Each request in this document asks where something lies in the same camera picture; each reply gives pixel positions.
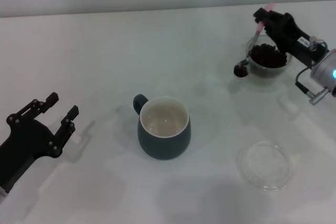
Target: glass bowl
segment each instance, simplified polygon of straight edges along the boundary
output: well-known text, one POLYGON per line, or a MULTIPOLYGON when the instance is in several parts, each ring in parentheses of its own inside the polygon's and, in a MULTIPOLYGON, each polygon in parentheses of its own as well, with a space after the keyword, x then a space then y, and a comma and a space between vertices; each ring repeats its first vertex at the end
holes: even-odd
MULTIPOLYGON (((248 52, 251 50, 251 42, 252 39, 249 40, 246 46, 246 55, 248 55, 248 52)), ((254 46, 260 46, 262 44, 268 44, 271 46, 275 46, 276 49, 277 45, 275 42, 268 37, 267 35, 260 35, 255 43, 254 46)), ((293 56, 289 53, 286 53, 287 55, 287 63, 283 67, 280 68, 267 68, 259 65, 256 63, 251 57, 248 57, 248 62, 249 62, 249 73, 254 74, 260 78, 265 78, 265 79, 274 79, 281 75, 291 64, 293 56)))

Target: label sticker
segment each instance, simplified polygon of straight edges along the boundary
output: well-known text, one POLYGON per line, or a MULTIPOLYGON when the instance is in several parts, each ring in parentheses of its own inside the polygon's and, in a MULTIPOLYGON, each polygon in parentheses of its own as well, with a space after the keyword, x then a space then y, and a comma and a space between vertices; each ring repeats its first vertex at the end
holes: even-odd
POLYGON ((302 36, 298 39, 298 42, 300 42, 301 44, 303 44, 305 47, 309 47, 310 46, 309 40, 303 38, 302 36))

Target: white table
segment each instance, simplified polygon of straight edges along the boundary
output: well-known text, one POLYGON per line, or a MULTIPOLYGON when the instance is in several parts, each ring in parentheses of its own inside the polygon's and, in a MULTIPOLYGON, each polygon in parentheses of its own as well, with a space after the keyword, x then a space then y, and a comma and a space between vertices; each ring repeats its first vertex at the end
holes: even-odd
MULTIPOLYGON (((0 143, 5 120, 53 91, 38 119, 53 131, 76 104, 77 130, 0 203, 1 224, 314 224, 336 221, 336 100, 316 106, 294 86, 294 60, 272 91, 233 75, 261 5, 0 19, 0 143), (157 161, 137 140, 132 100, 170 95, 191 114, 180 157, 157 161), (296 169, 285 190, 246 182, 238 151, 277 141, 296 169)), ((335 2, 278 4, 336 47, 335 2)), ((314 92, 319 86, 302 76, 314 92)))

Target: petri dish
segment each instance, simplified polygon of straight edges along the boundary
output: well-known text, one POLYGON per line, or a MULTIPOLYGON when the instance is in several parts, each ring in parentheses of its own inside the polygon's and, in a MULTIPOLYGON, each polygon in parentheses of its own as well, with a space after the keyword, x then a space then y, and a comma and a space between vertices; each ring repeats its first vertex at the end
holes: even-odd
POLYGON ((265 191, 281 190, 293 177, 290 156, 272 142, 259 142, 240 151, 237 166, 249 182, 265 191))

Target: dark brown substance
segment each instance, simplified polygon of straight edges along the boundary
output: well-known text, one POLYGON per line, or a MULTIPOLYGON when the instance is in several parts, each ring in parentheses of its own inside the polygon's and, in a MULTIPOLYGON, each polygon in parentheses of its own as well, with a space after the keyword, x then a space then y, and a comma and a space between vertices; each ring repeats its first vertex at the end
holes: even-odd
POLYGON ((254 46, 251 58, 255 63, 266 68, 281 68, 287 63, 287 55, 268 44, 254 46))
POLYGON ((233 73, 237 77, 245 77, 248 75, 247 68, 245 66, 235 65, 233 73))

